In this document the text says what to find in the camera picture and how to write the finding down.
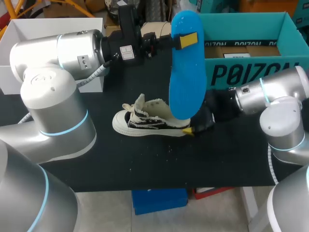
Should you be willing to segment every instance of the white box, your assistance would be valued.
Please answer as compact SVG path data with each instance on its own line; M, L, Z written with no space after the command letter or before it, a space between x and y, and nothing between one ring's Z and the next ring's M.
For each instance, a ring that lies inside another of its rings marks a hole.
M11 48L18 42L51 35L98 29L105 35L102 18L13 19L0 41L0 89L4 94L20 94L21 83L10 66ZM102 92L104 77L81 87L81 92Z

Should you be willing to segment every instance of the cable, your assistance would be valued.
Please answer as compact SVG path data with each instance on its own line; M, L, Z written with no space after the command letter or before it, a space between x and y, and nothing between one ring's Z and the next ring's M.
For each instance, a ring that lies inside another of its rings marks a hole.
M101 65L93 74L91 74L90 77L85 79L84 81L77 84L77 87L80 88L86 84L88 84L90 81L94 80L96 77L98 77L106 68L104 65Z
M31 114L30 114L30 113L26 114L26 115L18 122L18 124L21 124L21 123L26 122L30 117L31 117Z
M85 79L84 81L80 82L77 84L77 87L80 88L86 84L88 84L90 81L94 80L96 77L98 77L101 73L104 72L105 69L107 69L108 67L110 67L111 63L118 60L119 55L118 53L116 53L115 55L113 55L112 59L107 61L106 63L102 64L93 74L91 74L90 77L88 77L87 79Z
M278 182L278 180L277 180L276 174L275 174L275 172L274 172L274 168L273 168L273 166L272 166L271 148L270 148L269 145L268 145L268 149L267 149L267 156L268 156L268 166L269 166L269 170L270 170L272 179L273 179L275 185L277 185L279 182Z

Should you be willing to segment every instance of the white label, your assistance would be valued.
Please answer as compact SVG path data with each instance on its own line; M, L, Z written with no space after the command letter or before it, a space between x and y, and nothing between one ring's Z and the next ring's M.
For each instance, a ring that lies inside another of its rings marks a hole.
M132 47L131 46L125 46L125 47L121 47L121 52L132 52Z
M243 58L243 57L251 57L249 53L230 53L224 54L224 58Z
M125 6L126 5L126 2L124 0L120 0L119 2L117 2L117 4L119 6Z
M133 48L131 45L120 47L120 52L123 60L134 59Z

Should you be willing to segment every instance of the shoe tongue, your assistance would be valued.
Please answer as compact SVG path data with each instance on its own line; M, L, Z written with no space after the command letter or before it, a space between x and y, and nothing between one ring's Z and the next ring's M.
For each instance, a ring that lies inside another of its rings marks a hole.
M135 103L134 103L134 107L137 110L142 110L145 104L145 95L144 94L140 94L140 96L136 99Z

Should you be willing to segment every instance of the gray floor tile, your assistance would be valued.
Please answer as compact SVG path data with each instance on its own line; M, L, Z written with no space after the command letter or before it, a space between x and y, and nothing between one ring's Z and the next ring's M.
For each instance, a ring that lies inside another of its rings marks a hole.
M201 200L186 207L145 215L132 210L132 232L247 232L247 219L239 189Z
M82 207L79 232L130 232L131 191L77 193Z

